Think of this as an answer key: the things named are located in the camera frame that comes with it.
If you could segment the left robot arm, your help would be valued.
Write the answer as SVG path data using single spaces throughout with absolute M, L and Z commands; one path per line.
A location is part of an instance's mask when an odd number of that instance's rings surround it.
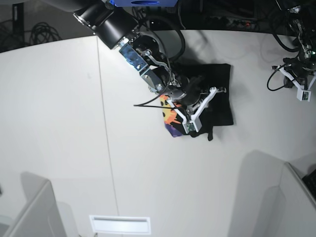
M 291 88 L 298 83 L 302 89 L 308 90 L 308 77 L 316 73 L 316 20 L 311 9 L 314 3 L 314 0 L 277 0 L 278 10 L 270 15 L 269 27 L 278 44 L 287 52 L 297 53 L 293 58 L 283 59 L 282 68 L 293 77 L 286 77 L 284 87 Z M 277 19 L 284 20 L 294 34 L 292 48 L 277 35 Z

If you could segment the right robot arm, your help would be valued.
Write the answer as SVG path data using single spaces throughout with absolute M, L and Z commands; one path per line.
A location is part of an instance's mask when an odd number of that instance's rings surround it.
M 211 93 L 225 93 L 224 87 L 205 84 L 205 76 L 186 76 L 175 66 L 175 61 L 186 49 L 181 30 L 169 20 L 157 16 L 168 24 L 180 38 L 179 52 L 169 57 L 165 45 L 155 34 L 147 35 L 139 29 L 144 20 L 138 20 L 108 0 L 49 0 L 47 3 L 73 16 L 89 28 L 109 48 L 118 48 L 120 54 L 138 72 L 139 76 L 156 93 L 166 95 L 183 107 L 195 105 Z

